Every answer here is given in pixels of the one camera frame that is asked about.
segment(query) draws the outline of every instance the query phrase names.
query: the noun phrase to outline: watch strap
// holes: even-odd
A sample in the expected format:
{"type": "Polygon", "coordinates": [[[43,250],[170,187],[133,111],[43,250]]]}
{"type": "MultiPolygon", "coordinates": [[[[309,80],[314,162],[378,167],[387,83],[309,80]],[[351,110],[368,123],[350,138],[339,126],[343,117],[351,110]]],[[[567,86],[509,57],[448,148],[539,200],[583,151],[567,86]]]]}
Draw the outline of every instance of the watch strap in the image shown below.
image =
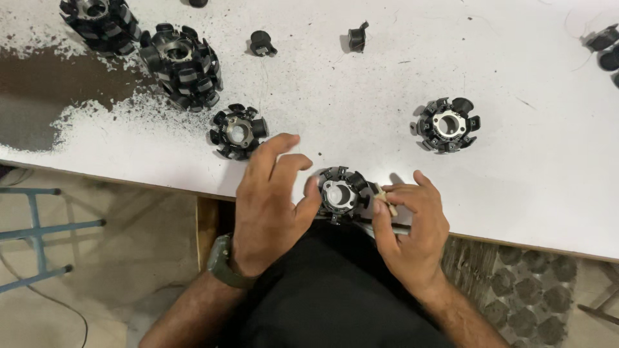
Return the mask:
{"type": "Polygon", "coordinates": [[[219,281],[237,289],[250,289],[259,276],[244,277],[234,273],[228,261],[230,260],[232,245],[232,235],[222,235],[215,239],[215,243],[210,250],[209,261],[206,268],[219,281]]]}

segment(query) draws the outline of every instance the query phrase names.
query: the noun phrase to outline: white tabletop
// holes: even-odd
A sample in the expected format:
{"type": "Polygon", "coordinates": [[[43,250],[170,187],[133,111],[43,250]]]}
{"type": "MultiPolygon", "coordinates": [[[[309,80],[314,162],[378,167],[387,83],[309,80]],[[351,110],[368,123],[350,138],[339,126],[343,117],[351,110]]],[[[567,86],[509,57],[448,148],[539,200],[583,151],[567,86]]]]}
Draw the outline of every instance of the white tabletop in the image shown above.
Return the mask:
{"type": "MultiPolygon", "coordinates": [[[[295,152],[314,168],[299,175],[294,201],[321,168],[344,165],[382,184],[393,174],[412,182],[421,169],[452,232],[619,259],[619,90],[579,41],[619,21],[616,0],[128,3],[143,30],[170,22],[207,38],[225,84],[215,109],[175,111],[158,91],[115,100],[109,112],[98,102],[67,107],[53,149],[0,144],[0,159],[234,196],[246,163],[223,159],[206,134],[214,113],[242,103],[261,111],[271,135],[301,135],[295,152]],[[344,54],[341,36],[365,20],[365,53],[344,54]],[[276,57],[245,52],[255,30],[271,35],[276,57]],[[456,154],[425,151],[409,128],[420,105],[441,97],[470,99],[482,120],[477,142],[456,154]]],[[[14,34],[0,46],[27,58],[26,46],[70,36],[58,54],[85,53],[57,1],[0,4],[0,28],[14,34]]]]}

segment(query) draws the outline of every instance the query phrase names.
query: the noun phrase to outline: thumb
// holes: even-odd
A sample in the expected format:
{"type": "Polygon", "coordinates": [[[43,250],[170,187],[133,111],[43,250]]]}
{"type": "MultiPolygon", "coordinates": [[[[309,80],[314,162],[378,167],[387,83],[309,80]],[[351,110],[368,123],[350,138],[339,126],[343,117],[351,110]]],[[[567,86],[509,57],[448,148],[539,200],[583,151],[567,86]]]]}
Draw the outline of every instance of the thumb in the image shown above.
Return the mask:
{"type": "Polygon", "coordinates": [[[376,239],[376,246],[381,256],[385,257],[399,250],[396,235],[391,228],[391,215],[387,204],[380,199],[374,199],[374,216],[372,217],[372,228],[376,239]]]}
{"type": "Polygon", "coordinates": [[[305,189],[303,190],[305,197],[297,204],[295,209],[295,220],[297,226],[305,228],[305,232],[308,229],[316,217],[318,208],[322,203],[320,192],[318,191],[318,177],[311,176],[305,183],[305,189]]]}

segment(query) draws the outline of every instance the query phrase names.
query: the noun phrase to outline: black wire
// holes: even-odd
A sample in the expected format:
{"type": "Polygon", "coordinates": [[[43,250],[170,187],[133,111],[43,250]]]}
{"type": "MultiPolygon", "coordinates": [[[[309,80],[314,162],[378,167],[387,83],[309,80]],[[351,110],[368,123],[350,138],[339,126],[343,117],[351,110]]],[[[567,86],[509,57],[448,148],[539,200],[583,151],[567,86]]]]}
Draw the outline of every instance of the black wire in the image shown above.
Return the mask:
{"type": "MultiPolygon", "coordinates": [[[[20,277],[20,276],[19,276],[19,275],[15,272],[15,269],[13,269],[13,267],[11,267],[11,265],[9,265],[9,264],[6,262],[6,259],[4,258],[4,255],[3,255],[1,252],[0,252],[0,261],[2,261],[2,264],[4,265],[4,267],[5,267],[5,268],[6,268],[6,269],[7,269],[7,270],[8,270],[8,271],[9,271],[9,272],[10,272],[10,273],[11,273],[11,274],[15,277],[15,278],[17,278],[17,279],[18,279],[18,280],[20,280],[20,281],[22,280],[22,278],[21,278],[21,277],[20,277]]],[[[85,332],[84,332],[84,343],[82,343],[82,348],[84,348],[84,347],[86,346],[86,340],[88,340],[88,322],[86,321],[86,318],[84,318],[84,316],[83,316],[80,312],[78,312],[75,308],[73,308],[73,307],[69,306],[68,304],[66,304],[66,303],[64,303],[64,302],[62,302],[62,301],[59,301],[59,300],[57,300],[57,299],[55,299],[55,298],[49,297],[49,296],[47,296],[47,295],[45,295],[45,294],[41,293],[39,290],[37,290],[37,289],[33,288],[33,287],[32,287],[32,286],[30,286],[30,285],[26,285],[26,287],[27,287],[28,289],[30,289],[30,291],[34,292],[35,294],[37,294],[37,295],[39,295],[39,296],[41,296],[41,297],[43,297],[43,298],[46,298],[47,300],[50,300],[50,301],[52,301],[52,302],[56,302],[57,304],[59,304],[59,305],[63,306],[64,308],[67,308],[68,310],[71,310],[71,311],[75,312],[75,314],[79,315],[79,316],[80,316],[80,318],[82,318],[82,320],[84,321],[84,330],[85,330],[85,332]]]]}
{"type": "Polygon", "coordinates": [[[29,179],[35,173],[35,171],[32,170],[32,169],[24,169],[24,168],[16,168],[16,169],[21,169],[24,172],[19,176],[19,178],[17,180],[13,181],[12,183],[10,183],[8,185],[1,185],[0,187],[11,187],[11,186],[15,186],[15,185],[21,184],[24,181],[26,181],[27,179],[29,179]]]}

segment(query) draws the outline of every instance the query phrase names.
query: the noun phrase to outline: hairy arm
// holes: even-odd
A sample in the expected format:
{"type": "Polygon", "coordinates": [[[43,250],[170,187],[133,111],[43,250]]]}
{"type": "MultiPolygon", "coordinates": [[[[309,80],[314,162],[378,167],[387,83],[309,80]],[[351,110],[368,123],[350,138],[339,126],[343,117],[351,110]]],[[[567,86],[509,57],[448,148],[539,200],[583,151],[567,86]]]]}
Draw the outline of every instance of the hairy arm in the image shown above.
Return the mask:
{"type": "MultiPolygon", "coordinates": [[[[308,179],[305,198],[297,205],[290,202],[297,172],[312,166],[304,155],[282,155],[299,141],[299,136],[279,134],[261,144],[249,160],[236,191],[229,266],[237,274],[262,274],[292,248],[316,216],[321,203],[316,177],[308,179]]],[[[245,290],[203,273],[152,326],[140,348],[214,347],[223,325],[245,295],[245,290]]]]}
{"type": "Polygon", "coordinates": [[[462,348],[504,347],[508,343],[445,277],[441,250],[449,235],[441,195],[420,171],[418,185],[383,186],[387,201],[413,212],[408,235],[393,233],[387,205],[374,200],[373,229],[387,267],[462,348]]]}
{"type": "Polygon", "coordinates": [[[201,274],[142,338],[140,348],[215,347],[217,334],[245,290],[201,274]]]}
{"type": "Polygon", "coordinates": [[[432,292],[417,296],[457,347],[508,347],[505,339],[445,276],[432,292]]]}

